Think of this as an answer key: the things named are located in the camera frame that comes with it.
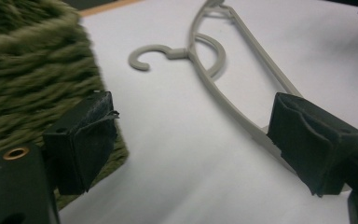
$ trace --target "hanger hook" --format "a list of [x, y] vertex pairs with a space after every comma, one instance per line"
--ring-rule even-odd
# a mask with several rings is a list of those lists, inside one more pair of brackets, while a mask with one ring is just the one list
[[187, 58], [188, 55], [187, 49], [171, 49], [164, 45], [149, 45], [149, 46], [138, 48], [130, 54], [129, 57], [130, 66], [142, 71], [149, 70], [150, 65], [148, 63], [139, 62], [138, 58], [142, 54], [150, 51], [162, 52], [167, 56], [168, 59], [185, 59]]

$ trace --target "woven basket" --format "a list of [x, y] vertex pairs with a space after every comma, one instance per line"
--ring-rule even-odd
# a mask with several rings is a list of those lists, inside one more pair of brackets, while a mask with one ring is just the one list
[[[42, 132], [66, 110], [103, 90], [78, 23], [76, 11], [61, 1], [0, 0], [0, 150], [40, 145]], [[117, 147], [111, 170], [128, 155], [123, 144]]]

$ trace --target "white surface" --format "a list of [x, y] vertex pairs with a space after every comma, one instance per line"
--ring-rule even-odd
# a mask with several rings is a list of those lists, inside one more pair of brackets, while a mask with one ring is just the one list
[[[84, 19], [131, 155], [124, 166], [61, 212], [62, 223], [349, 223], [347, 194], [311, 196], [215, 102], [186, 60], [141, 57], [144, 45], [186, 47], [203, 1], [146, 0]], [[314, 0], [227, 0], [260, 44], [316, 105], [358, 128], [356, 7]], [[281, 88], [229, 21], [200, 30], [227, 51], [216, 84], [267, 125]], [[213, 55], [200, 46], [206, 63]]]

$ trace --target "green woven basket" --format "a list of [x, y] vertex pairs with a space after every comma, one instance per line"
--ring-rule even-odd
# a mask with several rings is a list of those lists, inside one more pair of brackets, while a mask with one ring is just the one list
[[[54, 0], [0, 0], [0, 150], [42, 144], [50, 124], [100, 90], [90, 42], [73, 8]], [[103, 176], [128, 156], [121, 137], [116, 146]]]

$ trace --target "brass grommet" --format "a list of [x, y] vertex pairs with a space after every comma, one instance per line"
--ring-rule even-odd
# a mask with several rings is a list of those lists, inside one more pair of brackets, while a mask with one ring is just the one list
[[15, 147], [5, 153], [4, 160], [7, 161], [16, 160], [28, 154], [29, 151], [30, 149], [28, 149], [27, 147]]

